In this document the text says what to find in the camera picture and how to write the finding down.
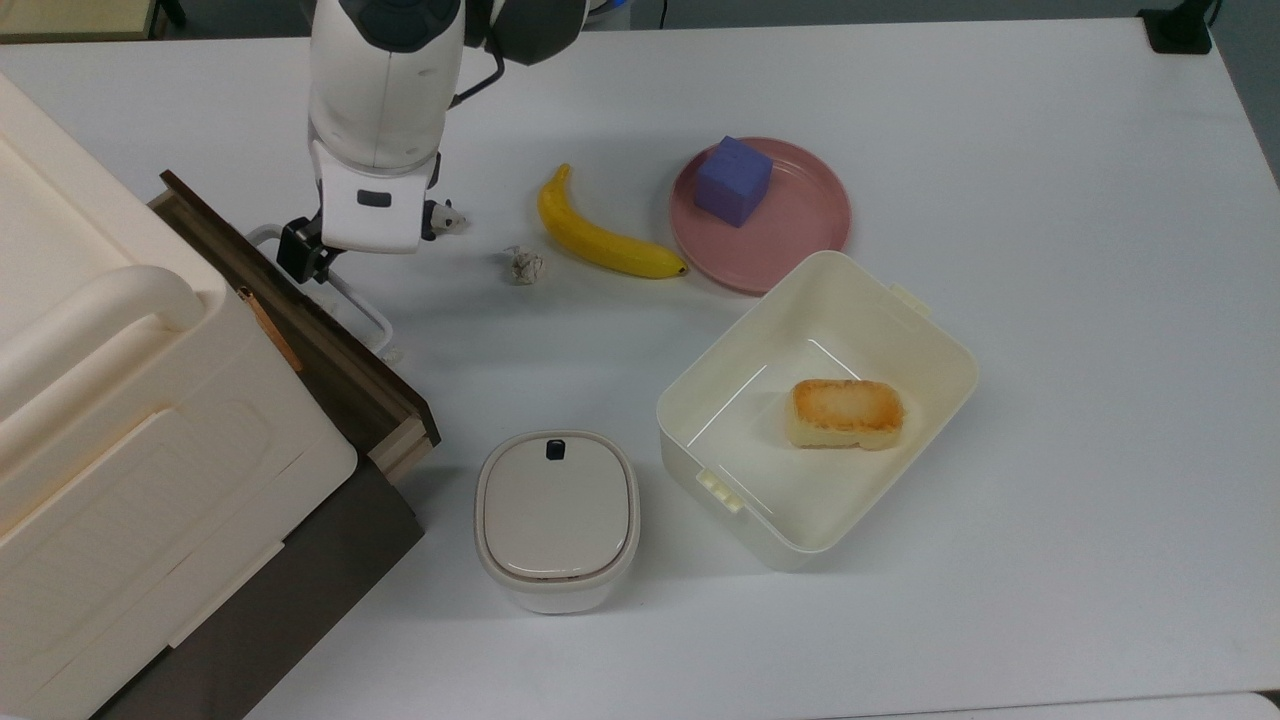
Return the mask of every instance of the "bread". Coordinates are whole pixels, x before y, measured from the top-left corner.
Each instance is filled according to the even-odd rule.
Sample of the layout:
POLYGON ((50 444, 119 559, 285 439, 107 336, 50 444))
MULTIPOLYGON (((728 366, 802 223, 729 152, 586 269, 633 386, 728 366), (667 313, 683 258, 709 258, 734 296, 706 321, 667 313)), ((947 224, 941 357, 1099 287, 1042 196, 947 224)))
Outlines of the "bread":
POLYGON ((870 380, 801 380, 787 401, 787 439, 796 447, 882 450, 902 432, 897 391, 870 380))

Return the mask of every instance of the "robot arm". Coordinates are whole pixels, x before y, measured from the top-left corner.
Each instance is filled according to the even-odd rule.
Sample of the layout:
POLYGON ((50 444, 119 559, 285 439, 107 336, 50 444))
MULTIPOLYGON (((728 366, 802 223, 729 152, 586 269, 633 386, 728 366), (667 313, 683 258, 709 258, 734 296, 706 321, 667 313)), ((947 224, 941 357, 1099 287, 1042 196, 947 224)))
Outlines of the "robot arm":
POLYGON ((305 234, 324 249, 413 252, 429 220, 424 200, 439 172, 463 45, 485 46, 499 63, 532 64, 577 37, 588 5, 319 0, 308 140, 321 214, 305 234))

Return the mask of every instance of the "yellow banana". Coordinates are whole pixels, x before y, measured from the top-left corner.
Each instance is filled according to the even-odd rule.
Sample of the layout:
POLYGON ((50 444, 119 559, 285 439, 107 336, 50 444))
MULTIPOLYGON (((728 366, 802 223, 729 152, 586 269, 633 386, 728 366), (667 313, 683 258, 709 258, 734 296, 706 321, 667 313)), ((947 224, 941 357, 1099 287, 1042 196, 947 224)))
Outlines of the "yellow banana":
POLYGON ((689 272, 671 250, 609 232, 579 215, 568 201, 568 176, 570 167, 561 165, 538 192, 538 215, 566 250, 589 263, 641 278, 672 278, 689 272))

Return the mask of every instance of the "open plastic box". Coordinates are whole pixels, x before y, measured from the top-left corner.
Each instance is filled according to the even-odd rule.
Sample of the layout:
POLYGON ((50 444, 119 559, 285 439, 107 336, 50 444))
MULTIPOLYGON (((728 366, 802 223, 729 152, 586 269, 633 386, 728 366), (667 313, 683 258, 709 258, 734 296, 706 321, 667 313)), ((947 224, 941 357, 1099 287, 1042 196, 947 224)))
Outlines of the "open plastic box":
POLYGON ((663 462, 765 565, 794 570, 870 510, 977 383, 973 355, 919 301, 817 252, 662 393, 663 462), (897 445, 791 446, 786 397, 806 378, 893 386, 908 413, 897 445))

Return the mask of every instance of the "plastic storage cabinet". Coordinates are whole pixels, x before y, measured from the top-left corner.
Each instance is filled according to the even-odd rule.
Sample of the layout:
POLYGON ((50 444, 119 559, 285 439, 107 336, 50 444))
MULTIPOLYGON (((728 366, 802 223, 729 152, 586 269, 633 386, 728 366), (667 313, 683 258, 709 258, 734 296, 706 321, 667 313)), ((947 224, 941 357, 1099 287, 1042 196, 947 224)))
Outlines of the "plastic storage cabinet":
POLYGON ((83 719, 356 454, 227 282, 0 76, 0 714, 83 719))

